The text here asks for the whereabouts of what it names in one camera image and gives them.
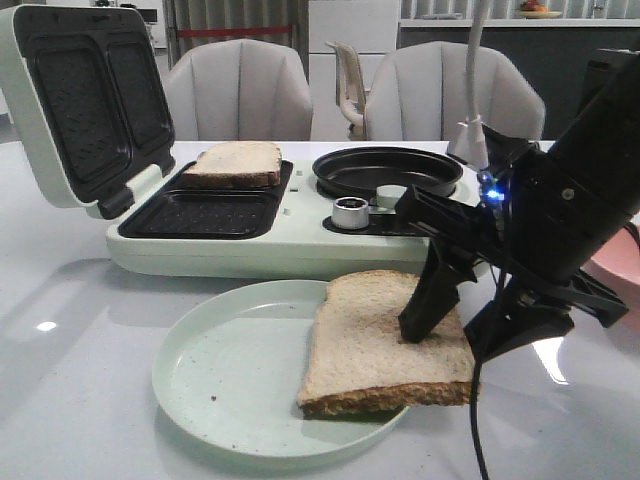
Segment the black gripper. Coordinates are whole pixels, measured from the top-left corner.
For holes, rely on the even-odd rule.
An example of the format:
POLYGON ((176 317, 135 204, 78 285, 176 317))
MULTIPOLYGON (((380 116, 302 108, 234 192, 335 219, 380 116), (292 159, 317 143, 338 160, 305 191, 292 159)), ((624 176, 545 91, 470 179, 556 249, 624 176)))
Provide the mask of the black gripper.
POLYGON ((639 208, 639 55, 613 51, 609 76, 547 150, 491 138, 480 201, 468 206, 412 186, 399 217, 509 275, 464 327, 476 360, 565 336, 579 308, 603 326, 626 305, 584 263, 639 208))

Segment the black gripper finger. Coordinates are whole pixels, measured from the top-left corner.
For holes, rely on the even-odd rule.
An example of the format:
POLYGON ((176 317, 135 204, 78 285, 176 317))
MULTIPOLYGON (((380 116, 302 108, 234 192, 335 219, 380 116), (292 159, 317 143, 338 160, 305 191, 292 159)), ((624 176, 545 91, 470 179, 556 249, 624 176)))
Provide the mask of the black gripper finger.
POLYGON ((476 281, 476 254, 446 241, 430 241, 424 268, 409 302, 399 314, 401 336, 419 343, 459 302, 458 285, 476 281))

